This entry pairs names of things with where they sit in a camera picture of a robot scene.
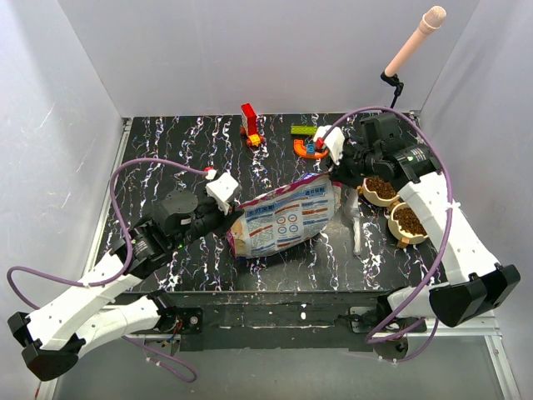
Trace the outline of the clear plastic scoop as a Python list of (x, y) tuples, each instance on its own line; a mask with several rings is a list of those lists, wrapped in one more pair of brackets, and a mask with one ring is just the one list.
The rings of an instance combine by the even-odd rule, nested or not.
[(362, 251), (361, 213), (359, 208), (359, 192), (356, 188), (349, 191), (343, 206), (346, 218), (351, 222), (353, 231), (353, 253), (359, 256)]

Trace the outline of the pink blue pet food bag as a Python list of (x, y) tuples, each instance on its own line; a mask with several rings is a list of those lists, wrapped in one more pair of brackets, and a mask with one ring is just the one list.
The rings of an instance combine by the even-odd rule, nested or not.
[(327, 173), (311, 174), (243, 203), (227, 241), (236, 258), (277, 254), (320, 233), (340, 203), (341, 185)]

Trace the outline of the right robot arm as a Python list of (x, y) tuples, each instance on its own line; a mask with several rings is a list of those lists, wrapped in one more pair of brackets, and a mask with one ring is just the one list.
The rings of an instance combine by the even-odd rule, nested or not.
[(331, 180), (355, 187), (365, 177), (389, 182), (419, 219), (437, 249), (447, 281), (421, 290), (390, 293), (376, 313), (378, 324), (395, 331), (407, 318), (436, 318), (449, 328), (498, 308), (521, 275), (486, 249), (466, 220), (441, 162), (423, 142), (403, 135), (403, 115), (388, 110), (361, 120), (363, 140), (352, 144), (337, 123), (315, 137), (332, 160)]

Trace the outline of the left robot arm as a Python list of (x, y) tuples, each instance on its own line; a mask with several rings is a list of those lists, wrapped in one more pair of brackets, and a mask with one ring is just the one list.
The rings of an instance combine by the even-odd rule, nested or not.
[(117, 240), (76, 285), (49, 304), (7, 320), (27, 368), (46, 382), (72, 369), (94, 348), (130, 333), (198, 334), (202, 311), (178, 307), (162, 289), (128, 305), (105, 306), (165, 267), (176, 250), (208, 233), (226, 233), (242, 214), (234, 202), (222, 211), (206, 194), (170, 192), (130, 229), (131, 249), (124, 239)]

